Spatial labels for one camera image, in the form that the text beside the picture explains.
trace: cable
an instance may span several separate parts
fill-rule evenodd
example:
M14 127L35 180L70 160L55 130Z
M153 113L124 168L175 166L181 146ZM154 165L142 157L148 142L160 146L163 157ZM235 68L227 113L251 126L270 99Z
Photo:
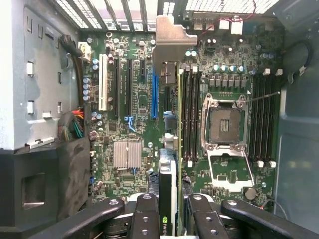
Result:
M281 209L281 211L284 213L285 219L288 220L288 216L287 216L287 214L286 214L284 208L283 208L277 201L275 201L274 199L270 199L270 198L267 199L267 200L262 204L261 208L263 209L269 202L275 203L275 204Z
M255 15L255 12L256 12L256 2L255 2L255 0L252 0L252 1L253 1L253 5L254 5L254 10L248 17L246 17L244 19L234 19L234 20L231 18L220 18L218 21L241 22L241 21L246 21L248 19L251 19ZM198 38L205 35L212 27L214 27L214 25L211 25L210 27L208 27Z

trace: black pcie slot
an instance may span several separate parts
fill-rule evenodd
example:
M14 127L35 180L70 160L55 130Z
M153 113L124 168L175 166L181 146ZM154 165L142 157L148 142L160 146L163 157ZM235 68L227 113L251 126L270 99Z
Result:
M183 89L182 89L182 114L181 114L181 121L182 121L182 138L183 138L183 143L182 143L182 154L185 157L185 138L186 138L186 95L187 95L187 82L188 82L188 77L189 77L189 72L186 72L183 75Z
M126 114L132 114L133 60L126 60Z
M197 147L198 147L198 138L199 138L199 130L200 130L200 124L199 124L199 90L200 90L200 73L197 74L197 82L195 84L196 90L195 90L195 132L194 132L194 156L193 161L198 160L197 155Z
M121 90L121 65L118 58L114 59L114 81L115 81L115 103L114 110L116 117L120 116L120 90Z
M171 98L171 90L169 86L165 86L164 89L164 111L168 111L168 104Z
M197 109L197 75L193 75L192 77L192 86L190 89L191 92L191 108L190 108L190 132L189 132L189 160L194 160L196 151L194 151L195 147L195 135L196 135L196 130L197 130L197 125L196 125L196 110Z

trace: white pci slot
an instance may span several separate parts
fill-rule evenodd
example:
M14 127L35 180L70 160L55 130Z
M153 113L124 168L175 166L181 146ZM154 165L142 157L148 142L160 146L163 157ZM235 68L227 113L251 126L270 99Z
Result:
M108 100L108 57L106 54L99 55L99 110L107 110Z

